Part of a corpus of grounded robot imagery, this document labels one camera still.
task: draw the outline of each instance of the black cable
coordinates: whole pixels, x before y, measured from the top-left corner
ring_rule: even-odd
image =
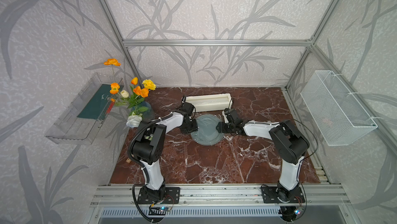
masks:
[[[185,101],[186,101],[186,97],[185,97],[185,95],[183,95],[181,105],[179,105],[176,109],[177,110],[180,109],[183,106],[183,104],[185,103]]]
[[[295,120],[295,119],[291,119],[291,120],[294,120],[294,121],[300,123],[302,126],[304,126],[304,127],[306,128],[306,130],[309,131],[309,132],[313,135],[314,140],[316,141],[316,148],[315,148],[314,152],[313,152],[312,154],[310,154],[309,156],[305,157],[305,158],[302,160],[302,161],[304,161],[305,159],[311,157],[314,153],[317,152],[317,150],[318,150],[318,140],[316,139],[316,136],[314,135],[314,133],[313,133],[308,127],[306,127],[305,124],[303,124],[302,122],[300,122],[300,121],[298,121],[298,120]]]
[[[132,161],[134,161],[135,163],[137,163],[138,165],[140,165],[140,166],[143,168],[143,172],[144,172],[145,175],[146,175],[146,183],[149,183],[149,182],[150,182],[149,173],[148,173],[147,169],[145,168],[145,165],[142,164],[141,161],[139,161],[138,159],[136,159],[136,158],[134,158],[134,157],[132,156],[132,148],[133,148],[133,146],[134,146],[134,144],[135,144],[136,138],[137,138],[138,136],[140,136],[141,133],[145,132],[148,128],[150,128],[151,126],[153,126],[155,123],[161,122],[162,120],[165,120],[165,119],[168,119],[168,118],[170,118],[172,115],[173,115],[173,114],[170,113],[169,115],[167,115],[167,116],[165,116],[165,117],[162,117],[162,118],[156,119],[156,120],[152,120],[152,121],[150,121],[149,123],[147,123],[146,126],[144,126],[141,130],[139,130],[139,131],[136,133],[136,135],[133,137],[131,143],[130,143],[129,146],[128,146],[128,149],[127,149],[127,156],[128,156],[129,159],[131,159]]]
[[[154,222],[154,220],[149,219],[149,217],[147,217],[147,216],[142,212],[142,210],[140,209],[140,207],[139,207],[139,205],[138,205],[138,203],[137,203],[137,201],[136,201],[135,187],[136,187],[136,186],[141,186],[141,187],[146,186],[146,185],[150,182],[150,178],[149,178],[149,173],[148,173],[148,171],[147,171],[145,165],[144,165],[141,161],[139,161],[138,159],[136,159],[136,158],[134,158],[134,157],[132,156],[132,148],[134,147],[134,144],[135,144],[135,141],[136,141],[137,137],[140,136],[141,133],[145,132],[148,128],[150,128],[151,126],[153,126],[153,125],[156,124],[157,122],[161,122],[162,120],[168,119],[168,118],[170,118],[171,116],[173,116],[172,113],[170,113],[169,115],[167,115],[167,116],[165,116],[165,117],[161,117],[161,118],[159,118],[159,119],[152,120],[152,121],[150,121],[149,123],[147,123],[147,124],[146,124],[142,129],[140,129],[140,130],[136,133],[136,135],[132,138],[132,141],[131,141],[131,143],[129,144],[128,149],[127,149],[127,156],[128,156],[128,158],[131,159],[132,161],[134,161],[135,163],[137,163],[140,167],[142,167],[142,168],[143,168],[143,172],[144,172],[145,175],[146,175],[146,184],[134,184],[134,185],[132,186],[132,196],[133,196],[133,198],[134,198],[134,203],[135,203],[135,206],[136,206],[136,208],[138,209],[139,213],[142,215],[143,218],[145,218],[145,220],[147,220],[147,221],[149,221],[149,222],[151,222],[151,223],[159,223],[162,219],[161,219],[160,221],[158,221],[158,222]]]
[[[138,212],[141,214],[141,216],[142,216],[145,220],[147,220],[147,221],[150,222],[150,223],[159,223],[160,221],[162,221],[162,220],[164,219],[164,217],[161,218],[160,221],[155,221],[155,220],[153,220],[153,219],[150,219],[149,217],[147,217],[147,216],[142,212],[141,208],[140,208],[139,205],[138,205],[138,202],[136,201],[135,187],[136,187],[136,186],[141,186],[141,187],[143,187],[143,186],[145,186],[145,185],[146,185],[146,184],[134,184],[134,185],[132,186],[132,197],[134,198],[135,206],[136,206],[136,208],[138,209]]]

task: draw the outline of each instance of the cream rose bud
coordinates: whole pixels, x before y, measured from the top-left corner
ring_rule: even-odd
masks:
[[[138,127],[141,121],[142,121],[141,116],[137,116],[133,114],[128,117],[126,125],[129,127]]]
[[[122,90],[122,92],[120,92],[120,94],[122,94],[122,97],[124,97],[124,98],[129,97],[129,93],[126,90]]]

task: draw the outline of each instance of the leaf pattern wallpaper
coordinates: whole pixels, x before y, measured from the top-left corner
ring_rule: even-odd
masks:
[[[308,39],[330,0],[107,0],[124,39]],[[284,86],[303,47],[130,47],[160,86]]]
[[[342,0],[317,45],[378,117],[397,133],[397,0]],[[361,223],[394,223],[397,217],[397,159],[375,132],[353,144],[329,147],[300,92],[314,70],[324,69],[314,55],[290,88],[302,120],[320,141],[320,159],[332,182],[341,182]]]
[[[108,58],[122,63],[124,81],[132,70],[97,0],[1,0],[0,49],[0,223],[81,223],[112,174],[125,110],[110,113],[90,146],[44,134],[93,73],[112,74]]]

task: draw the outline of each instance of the orange poppy flower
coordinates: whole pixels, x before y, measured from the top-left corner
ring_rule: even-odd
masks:
[[[141,90],[141,97],[148,97],[148,95],[149,95],[149,90],[146,88],[143,88]]]
[[[110,87],[113,89],[113,88],[116,88],[116,89],[120,89],[120,85],[118,84],[118,83],[112,83],[111,85],[110,85]]]
[[[119,92],[120,85],[119,85],[118,83],[112,83],[112,84],[110,85],[110,87],[112,88],[112,89],[110,90],[110,93],[111,93],[111,94],[116,94],[117,92]]]
[[[103,63],[104,65],[106,65],[106,66],[110,66],[110,65],[115,65],[115,66],[120,66],[120,65],[122,65],[122,64],[120,64],[119,62],[118,62],[118,60],[117,59],[115,59],[115,58],[110,58],[110,59],[108,59],[105,63]]]
[[[137,94],[138,96],[140,96],[142,94],[142,90],[140,86],[135,87],[135,89],[133,90],[133,92],[135,94]]]
[[[132,83],[133,85],[137,85],[137,84],[138,84],[138,78],[135,77],[134,79],[132,79],[132,80],[131,80],[131,83]]]

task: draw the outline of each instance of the wire basket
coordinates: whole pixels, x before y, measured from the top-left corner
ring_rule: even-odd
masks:
[[[330,146],[350,145],[378,127],[333,71],[315,71],[300,95]]]

